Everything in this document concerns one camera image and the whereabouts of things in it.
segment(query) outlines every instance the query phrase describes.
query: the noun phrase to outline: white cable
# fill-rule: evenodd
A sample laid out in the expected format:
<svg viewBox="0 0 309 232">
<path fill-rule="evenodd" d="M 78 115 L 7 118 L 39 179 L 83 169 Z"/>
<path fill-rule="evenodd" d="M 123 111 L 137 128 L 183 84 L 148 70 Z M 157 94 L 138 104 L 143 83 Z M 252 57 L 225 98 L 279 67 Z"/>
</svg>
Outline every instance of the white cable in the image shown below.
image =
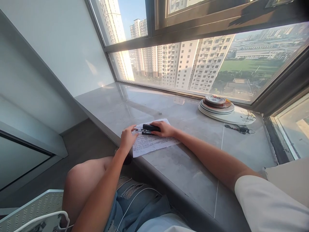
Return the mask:
<svg viewBox="0 0 309 232">
<path fill-rule="evenodd" d="M 154 188 L 144 188 L 144 189 L 143 189 L 143 190 L 141 190 L 138 194 L 140 194 L 141 192 L 143 192 L 143 191 L 144 191 L 144 190 L 146 190 L 146 189 L 152 189 L 152 190 L 156 191 L 157 193 L 159 193 L 159 192 L 158 192 L 157 190 L 155 190 Z M 129 204 L 129 207 L 127 208 L 127 210 L 126 210 L 125 214 L 123 215 L 122 219 L 125 217 L 125 215 L 126 215 L 126 213 L 127 213 L 128 209 L 130 208 L 130 206 L 131 206 L 132 202 L 133 202 L 133 201 L 134 201 L 134 199 L 138 196 L 138 194 L 136 194 L 136 196 L 133 198 L 133 200 L 132 200 L 132 201 L 131 201 L 131 203 Z"/>
<path fill-rule="evenodd" d="M 68 213 L 66 211 L 58 211 L 58 212 L 54 212 L 54 213 L 50 213 L 50 214 L 46 214 L 46 215 L 43 215 L 43 216 L 40 216 L 40 217 L 37 217 L 35 219 L 32 219 L 30 222 L 27 222 L 26 224 L 24 224 L 22 227 L 19 227 L 17 230 L 15 230 L 14 232 L 20 232 L 22 231 L 23 229 L 25 229 L 28 225 L 36 222 L 36 221 L 39 221 L 41 219 L 44 219 L 44 218 L 47 218 L 47 217 L 50 217 L 50 216 L 54 216 L 54 215 L 58 215 L 58 214 L 63 214 L 67 220 L 67 227 L 65 228 L 65 231 L 64 232 L 67 232 L 67 229 L 69 227 L 69 224 L 70 224 L 70 219 L 69 219 L 69 216 L 68 216 Z"/>
</svg>

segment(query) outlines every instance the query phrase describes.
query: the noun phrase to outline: white shirt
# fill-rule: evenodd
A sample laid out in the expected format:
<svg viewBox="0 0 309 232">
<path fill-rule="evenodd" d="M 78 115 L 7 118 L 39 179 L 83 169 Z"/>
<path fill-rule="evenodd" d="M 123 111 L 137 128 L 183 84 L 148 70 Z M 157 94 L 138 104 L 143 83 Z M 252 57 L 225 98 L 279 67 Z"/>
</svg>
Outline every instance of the white shirt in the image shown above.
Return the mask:
<svg viewBox="0 0 309 232">
<path fill-rule="evenodd" d="M 309 209 L 267 180 L 242 176 L 236 181 L 235 194 L 252 232 L 309 231 Z M 192 232 L 173 214 L 151 219 L 137 232 L 154 231 Z"/>
</svg>

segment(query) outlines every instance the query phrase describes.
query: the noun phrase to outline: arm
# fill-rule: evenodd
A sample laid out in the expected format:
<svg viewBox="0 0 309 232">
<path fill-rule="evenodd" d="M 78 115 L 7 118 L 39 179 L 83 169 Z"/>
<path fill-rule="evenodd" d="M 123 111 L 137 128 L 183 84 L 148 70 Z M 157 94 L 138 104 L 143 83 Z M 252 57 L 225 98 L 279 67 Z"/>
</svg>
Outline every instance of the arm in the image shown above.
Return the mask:
<svg viewBox="0 0 309 232">
<path fill-rule="evenodd" d="M 100 232 L 108 220 L 117 188 L 122 164 L 133 146 L 138 133 L 131 131 L 136 125 L 126 128 L 121 135 L 121 144 L 104 176 L 89 196 L 73 227 L 73 232 Z"/>
<path fill-rule="evenodd" d="M 166 122 L 154 121 L 151 124 L 161 129 L 161 132 L 153 131 L 153 134 L 178 139 L 197 156 L 216 178 L 232 191 L 234 191 L 235 183 L 241 176 L 252 175 L 261 177 L 257 172 L 225 151 L 178 130 Z"/>
</svg>

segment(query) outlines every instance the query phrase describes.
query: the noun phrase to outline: person's left hand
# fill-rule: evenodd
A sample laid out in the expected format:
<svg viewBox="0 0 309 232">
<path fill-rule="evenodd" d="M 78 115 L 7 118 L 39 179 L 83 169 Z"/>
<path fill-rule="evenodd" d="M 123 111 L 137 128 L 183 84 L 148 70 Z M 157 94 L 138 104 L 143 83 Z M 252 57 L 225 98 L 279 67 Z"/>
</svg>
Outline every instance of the person's left hand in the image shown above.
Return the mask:
<svg viewBox="0 0 309 232">
<path fill-rule="evenodd" d="M 131 147 L 135 143 L 136 138 L 138 137 L 139 133 L 132 134 L 131 132 L 134 131 L 136 125 L 129 126 L 122 131 L 121 134 L 121 143 L 119 149 L 123 149 L 127 153 L 129 153 Z"/>
</svg>

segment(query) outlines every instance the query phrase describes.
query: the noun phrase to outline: shirt sleeve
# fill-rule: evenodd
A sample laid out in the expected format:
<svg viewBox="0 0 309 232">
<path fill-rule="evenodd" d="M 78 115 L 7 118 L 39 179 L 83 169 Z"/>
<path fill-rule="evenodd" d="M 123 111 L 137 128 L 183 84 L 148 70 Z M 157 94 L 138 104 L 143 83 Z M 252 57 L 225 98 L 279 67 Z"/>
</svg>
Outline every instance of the shirt sleeve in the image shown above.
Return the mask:
<svg viewBox="0 0 309 232">
<path fill-rule="evenodd" d="M 235 194 L 252 232 L 309 231 L 309 209 L 269 181 L 242 176 Z"/>
</svg>

